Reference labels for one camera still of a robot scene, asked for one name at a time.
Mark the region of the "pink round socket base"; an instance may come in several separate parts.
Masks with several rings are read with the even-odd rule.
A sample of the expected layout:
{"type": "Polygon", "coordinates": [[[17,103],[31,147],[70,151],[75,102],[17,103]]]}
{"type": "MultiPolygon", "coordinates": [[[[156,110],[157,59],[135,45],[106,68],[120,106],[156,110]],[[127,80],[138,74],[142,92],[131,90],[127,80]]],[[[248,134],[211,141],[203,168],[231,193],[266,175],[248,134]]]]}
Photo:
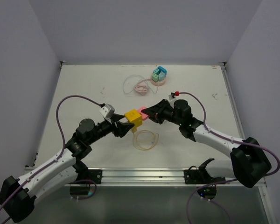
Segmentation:
{"type": "Polygon", "coordinates": [[[154,86],[163,86],[166,83],[167,78],[165,77],[162,81],[155,82],[150,79],[150,83],[154,86]]]}

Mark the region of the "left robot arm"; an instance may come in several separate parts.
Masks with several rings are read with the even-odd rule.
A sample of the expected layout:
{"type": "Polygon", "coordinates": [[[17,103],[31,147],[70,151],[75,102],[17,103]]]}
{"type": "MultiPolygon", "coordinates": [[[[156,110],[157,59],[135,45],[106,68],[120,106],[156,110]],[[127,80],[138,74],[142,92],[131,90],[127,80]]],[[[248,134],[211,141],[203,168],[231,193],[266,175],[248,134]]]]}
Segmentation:
{"type": "Polygon", "coordinates": [[[0,190],[0,209],[13,222],[27,218],[36,204],[65,184],[87,180],[87,166],[81,161],[92,148],[91,144],[112,133],[124,137],[134,124],[121,122],[123,115],[113,114],[109,119],[95,124],[83,119],[72,138],[52,158],[18,178],[12,175],[3,181],[0,190]]]}

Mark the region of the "yellow cube socket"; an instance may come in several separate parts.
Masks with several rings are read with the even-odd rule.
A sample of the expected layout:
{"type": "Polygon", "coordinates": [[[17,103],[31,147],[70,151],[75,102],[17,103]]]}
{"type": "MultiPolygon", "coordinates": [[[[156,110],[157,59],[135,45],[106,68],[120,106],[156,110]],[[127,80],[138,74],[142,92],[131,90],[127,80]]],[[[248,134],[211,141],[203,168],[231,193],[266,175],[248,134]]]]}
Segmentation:
{"type": "Polygon", "coordinates": [[[136,133],[137,128],[143,124],[142,115],[136,109],[132,109],[132,110],[126,112],[124,114],[124,116],[127,119],[128,123],[134,124],[131,131],[132,131],[132,133],[136,133]]]}

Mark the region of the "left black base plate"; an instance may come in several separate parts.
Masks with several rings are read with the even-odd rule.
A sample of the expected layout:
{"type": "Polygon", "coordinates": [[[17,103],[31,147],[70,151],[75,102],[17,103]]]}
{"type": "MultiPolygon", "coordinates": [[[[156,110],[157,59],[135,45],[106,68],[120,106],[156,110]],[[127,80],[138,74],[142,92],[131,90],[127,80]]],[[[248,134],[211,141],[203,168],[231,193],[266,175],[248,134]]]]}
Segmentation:
{"type": "Polygon", "coordinates": [[[96,184],[101,184],[103,170],[101,169],[86,169],[78,176],[78,180],[92,180],[96,184]]]}

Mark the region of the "pink plug adapter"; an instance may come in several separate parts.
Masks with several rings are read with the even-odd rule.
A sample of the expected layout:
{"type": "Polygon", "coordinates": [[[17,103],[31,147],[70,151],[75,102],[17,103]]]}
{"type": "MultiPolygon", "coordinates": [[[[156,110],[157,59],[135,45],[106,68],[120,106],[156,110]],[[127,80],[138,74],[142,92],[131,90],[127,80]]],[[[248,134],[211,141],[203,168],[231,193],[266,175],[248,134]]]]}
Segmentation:
{"type": "Polygon", "coordinates": [[[149,116],[143,112],[143,110],[145,110],[145,109],[146,109],[146,107],[143,106],[137,110],[137,112],[141,115],[141,118],[143,121],[145,121],[146,119],[149,118],[149,116]]]}

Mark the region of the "green plug adapter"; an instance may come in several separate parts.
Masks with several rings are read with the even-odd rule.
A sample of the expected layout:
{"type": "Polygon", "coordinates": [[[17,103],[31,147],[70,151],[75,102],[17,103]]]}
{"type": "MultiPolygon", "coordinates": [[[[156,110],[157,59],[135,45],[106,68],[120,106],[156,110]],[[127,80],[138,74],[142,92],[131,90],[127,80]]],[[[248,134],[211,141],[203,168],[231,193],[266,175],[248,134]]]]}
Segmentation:
{"type": "Polygon", "coordinates": [[[153,81],[153,82],[158,82],[159,81],[159,73],[160,73],[160,70],[158,69],[158,68],[156,68],[154,71],[153,71],[153,73],[152,73],[152,75],[151,75],[151,80],[153,81]]]}

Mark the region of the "light blue plug adapter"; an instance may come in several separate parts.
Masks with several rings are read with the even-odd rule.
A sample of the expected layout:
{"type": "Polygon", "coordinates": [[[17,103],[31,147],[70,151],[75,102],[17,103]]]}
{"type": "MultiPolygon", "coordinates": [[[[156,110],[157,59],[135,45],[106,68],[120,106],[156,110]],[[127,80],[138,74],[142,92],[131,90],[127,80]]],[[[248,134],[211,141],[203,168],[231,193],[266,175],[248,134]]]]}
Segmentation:
{"type": "Polygon", "coordinates": [[[165,74],[163,71],[161,71],[161,72],[159,73],[158,77],[159,77],[158,81],[159,81],[159,82],[162,82],[162,81],[165,79],[166,74],[165,74]]]}

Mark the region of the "aluminium mounting rail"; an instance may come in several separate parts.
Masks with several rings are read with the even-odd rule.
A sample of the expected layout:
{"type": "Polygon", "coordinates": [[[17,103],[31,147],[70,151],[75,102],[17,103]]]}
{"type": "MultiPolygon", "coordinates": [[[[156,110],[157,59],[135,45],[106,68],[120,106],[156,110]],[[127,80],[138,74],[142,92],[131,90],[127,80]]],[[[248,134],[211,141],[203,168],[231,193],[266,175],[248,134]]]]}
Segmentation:
{"type": "MultiPolygon", "coordinates": [[[[74,168],[69,167],[63,171],[53,171],[46,169],[34,177],[32,175],[37,169],[29,170],[24,175],[17,178],[20,184],[22,184],[27,178],[29,182],[26,187],[32,184],[38,184],[35,189],[42,187],[61,187],[64,184],[68,184],[73,181],[78,181],[79,174],[82,171],[89,168],[74,168]]],[[[115,168],[103,168],[102,186],[109,187],[141,187],[141,186],[183,186],[186,185],[184,181],[183,171],[184,169],[170,169],[170,168],[134,168],[134,169],[115,169],[115,168]]],[[[224,177],[227,180],[233,179],[231,171],[227,174],[214,174],[211,177],[224,177]]]]}

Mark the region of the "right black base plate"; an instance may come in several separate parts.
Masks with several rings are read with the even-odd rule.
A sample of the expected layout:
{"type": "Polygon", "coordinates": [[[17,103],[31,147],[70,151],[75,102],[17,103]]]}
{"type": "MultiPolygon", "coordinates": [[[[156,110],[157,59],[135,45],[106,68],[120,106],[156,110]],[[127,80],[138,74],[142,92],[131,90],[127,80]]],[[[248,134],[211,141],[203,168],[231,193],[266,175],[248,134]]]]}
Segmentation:
{"type": "Polygon", "coordinates": [[[205,167],[191,166],[183,171],[185,184],[209,184],[225,181],[224,177],[211,177],[205,167]]]}

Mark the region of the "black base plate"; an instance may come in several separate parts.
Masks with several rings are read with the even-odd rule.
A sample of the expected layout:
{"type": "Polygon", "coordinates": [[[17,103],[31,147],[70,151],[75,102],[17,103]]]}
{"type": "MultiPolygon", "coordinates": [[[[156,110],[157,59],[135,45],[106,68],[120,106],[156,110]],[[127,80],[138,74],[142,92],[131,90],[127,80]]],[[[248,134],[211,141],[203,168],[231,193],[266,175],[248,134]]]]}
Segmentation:
{"type": "Polygon", "coordinates": [[[209,184],[225,181],[224,177],[211,177],[205,167],[191,166],[183,171],[185,184],[209,184]]]}
{"type": "Polygon", "coordinates": [[[78,176],[78,180],[92,180],[96,184],[101,184],[103,170],[101,169],[86,169],[78,176]]]}

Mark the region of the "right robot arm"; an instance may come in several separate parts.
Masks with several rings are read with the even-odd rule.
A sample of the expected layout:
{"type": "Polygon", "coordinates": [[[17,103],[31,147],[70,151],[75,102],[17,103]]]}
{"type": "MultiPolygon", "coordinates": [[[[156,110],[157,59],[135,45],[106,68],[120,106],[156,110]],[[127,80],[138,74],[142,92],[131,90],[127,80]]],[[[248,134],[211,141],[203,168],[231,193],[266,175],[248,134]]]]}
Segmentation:
{"type": "Polygon", "coordinates": [[[214,133],[193,116],[186,100],[179,99],[170,103],[163,99],[156,105],[143,109],[142,113],[155,123],[162,124],[168,121],[178,125],[180,133],[186,139],[205,144],[229,158],[229,161],[210,158],[197,170],[191,171],[190,175],[196,175],[199,183],[233,178],[245,187],[252,188],[272,168],[269,159],[254,138],[244,140],[214,133]]]}

